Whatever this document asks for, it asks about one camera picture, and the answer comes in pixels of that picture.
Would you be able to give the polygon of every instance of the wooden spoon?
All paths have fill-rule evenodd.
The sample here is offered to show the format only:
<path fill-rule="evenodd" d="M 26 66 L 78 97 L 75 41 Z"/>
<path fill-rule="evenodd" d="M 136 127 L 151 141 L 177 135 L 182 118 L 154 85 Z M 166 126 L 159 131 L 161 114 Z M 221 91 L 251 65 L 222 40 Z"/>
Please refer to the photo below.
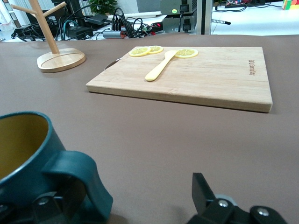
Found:
<path fill-rule="evenodd" d="M 176 53 L 177 53 L 177 50 L 167 51 L 165 53 L 165 59 L 146 75 L 145 80 L 148 82 L 151 82 L 151 81 L 154 81 L 156 78 L 158 78 L 158 76 L 163 71 L 165 66 L 168 64 L 168 62 L 173 58 L 173 56 Z"/>

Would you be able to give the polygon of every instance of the green plant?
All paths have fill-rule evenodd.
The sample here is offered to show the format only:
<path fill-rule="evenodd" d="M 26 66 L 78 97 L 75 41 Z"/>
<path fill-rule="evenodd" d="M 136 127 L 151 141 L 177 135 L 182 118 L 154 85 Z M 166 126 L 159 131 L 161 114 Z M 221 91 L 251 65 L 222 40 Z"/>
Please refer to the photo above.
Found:
<path fill-rule="evenodd" d="M 105 15 L 106 13 L 114 14 L 115 7 L 117 4 L 117 0 L 88 0 L 88 2 L 92 5 L 102 5 L 99 6 L 91 6 L 90 10 L 95 14 Z"/>

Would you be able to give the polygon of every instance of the wooden cutting board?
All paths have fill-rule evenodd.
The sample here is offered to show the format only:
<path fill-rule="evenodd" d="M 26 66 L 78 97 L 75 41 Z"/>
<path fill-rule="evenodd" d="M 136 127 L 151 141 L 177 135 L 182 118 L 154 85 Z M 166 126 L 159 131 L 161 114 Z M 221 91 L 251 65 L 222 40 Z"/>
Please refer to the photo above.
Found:
<path fill-rule="evenodd" d="M 144 77 L 168 50 L 122 59 L 86 84 L 90 92 L 238 110 L 269 112 L 272 97 L 261 47 L 192 47 L 193 58 L 173 58 L 153 82 Z"/>

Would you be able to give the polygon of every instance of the table surface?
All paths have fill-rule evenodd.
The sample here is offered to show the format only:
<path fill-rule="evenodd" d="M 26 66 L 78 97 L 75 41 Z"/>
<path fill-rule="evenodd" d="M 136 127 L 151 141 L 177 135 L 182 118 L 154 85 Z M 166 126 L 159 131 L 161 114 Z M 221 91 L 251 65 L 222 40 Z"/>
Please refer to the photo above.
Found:
<path fill-rule="evenodd" d="M 90 155 L 114 198 L 109 223 L 183 224 L 196 209 L 192 174 L 249 211 L 264 205 L 289 224 L 299 209 L 298 35 L 164 34 L 57 42 L 86 55 L 78 67 L 42 73 L 45 42 L 0 42 L 0 114 L 47 114 L 67 150 Z M 135 46 L 263 47 L 269 114 L 89 93 L 85 84 Z"/>

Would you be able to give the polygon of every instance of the white desk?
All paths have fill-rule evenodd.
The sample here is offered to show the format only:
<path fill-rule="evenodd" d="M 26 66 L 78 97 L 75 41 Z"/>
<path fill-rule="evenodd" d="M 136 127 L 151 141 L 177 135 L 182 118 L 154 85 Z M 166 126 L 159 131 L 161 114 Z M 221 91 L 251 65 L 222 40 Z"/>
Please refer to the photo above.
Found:
<path fill-rule="evenodd" d="M 282 2 L 273 2 L 272 5 L 281 6 Z M 231 22 L 231 25 L 212 23 L 213 35 L 297 35 L 299 34 L 299 10 L 283 10 L 278 7 L 248 7 L 244 11 L 215 12 L 212 18 Z"/>

